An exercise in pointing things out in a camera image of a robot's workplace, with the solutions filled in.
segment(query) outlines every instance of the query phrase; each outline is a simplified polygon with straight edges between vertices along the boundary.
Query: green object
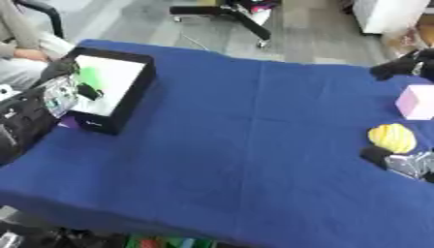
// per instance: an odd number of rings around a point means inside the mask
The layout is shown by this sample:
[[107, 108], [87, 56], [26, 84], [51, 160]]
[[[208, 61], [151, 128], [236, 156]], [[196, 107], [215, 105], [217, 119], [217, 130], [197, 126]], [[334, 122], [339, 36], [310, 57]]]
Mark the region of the green object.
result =
[[211, 248], [213, 241], [209, 239], [196, 239], [193, 248]]
[[125, 248], [140, 248], [140, 237], [134, 235], [130, 236]]
[[83, 67], [79, 70], [78, 80], [85, 83], [95, 90], [103, 91], [103, 85], [100, 79], [100, 72], [94, 67]]
[[171, 245], [172, 247], [180, 247], [182, 245], [182, 242], [184, 241], [184, 238], [181, 237], [167, 237], [165, 238], [165, 241]]

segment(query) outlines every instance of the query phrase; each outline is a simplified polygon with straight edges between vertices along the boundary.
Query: cable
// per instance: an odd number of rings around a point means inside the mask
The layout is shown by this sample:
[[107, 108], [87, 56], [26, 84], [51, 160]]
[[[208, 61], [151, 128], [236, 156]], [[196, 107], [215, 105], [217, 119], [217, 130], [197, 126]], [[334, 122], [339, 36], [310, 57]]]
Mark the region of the cable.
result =
[[206, 47], [206, 46], [200, 44], [198, 41], [193, 40], [192, 38], [190, 38], [190, 37], [188, 37], [188, 36], [186, 36], [186, 35], [184, 35], [184, 34], [182, 34], [182, 33], [181, 33], [181, 36], [184, 37], [185, 39], [189, 40], [190, 42], [192, 42], [192, 43], [198, 45], [199, 47], [202, 47], [204, 50], [210, 51], [210, 49], [208, 49], [208, 47]]

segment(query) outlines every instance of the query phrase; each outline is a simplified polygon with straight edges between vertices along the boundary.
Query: chair wheel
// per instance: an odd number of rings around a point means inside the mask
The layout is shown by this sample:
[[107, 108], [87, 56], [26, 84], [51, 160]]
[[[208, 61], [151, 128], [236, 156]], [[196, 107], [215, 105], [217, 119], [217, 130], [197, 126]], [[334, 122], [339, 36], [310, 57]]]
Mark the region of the chair wheel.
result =
[[265, 48], [268, 45], [268, 41], [258, 40], [256, 47]]

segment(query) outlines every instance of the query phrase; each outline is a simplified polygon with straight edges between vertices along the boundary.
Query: green sponge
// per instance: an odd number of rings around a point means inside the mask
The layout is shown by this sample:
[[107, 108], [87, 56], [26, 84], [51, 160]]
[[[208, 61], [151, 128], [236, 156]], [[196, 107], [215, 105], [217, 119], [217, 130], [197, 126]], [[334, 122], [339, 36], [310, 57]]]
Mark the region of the green sponge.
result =
[[103, 91], [103, 85], [100, 80], [100, 72], [94, 67], [83, 67], [79, 70], [78, 80], [91, 86], [94, 90]]

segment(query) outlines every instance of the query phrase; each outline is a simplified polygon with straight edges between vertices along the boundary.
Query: gray carpet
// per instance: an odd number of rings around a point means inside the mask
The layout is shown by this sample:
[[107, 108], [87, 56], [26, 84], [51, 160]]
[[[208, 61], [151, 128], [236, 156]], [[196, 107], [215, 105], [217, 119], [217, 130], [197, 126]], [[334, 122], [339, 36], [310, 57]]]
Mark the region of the gray carpet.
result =
[[[360, 35], [352, 15], [340, 13], [339, 0], [283, 0], [264, 25], [270, 46], [257, 49], [257, 38], [230, 18], [192, 16], [181, 23], [171, 5], [196, 0], [42, 0], [56, 7], [71, 42], [107, 39], [168, 47], [188, 47], [234, 57], [317, 64], [370, 66], [385, 61], [377, 37]], [[48, 29], [41, 15], [28, 13]]]

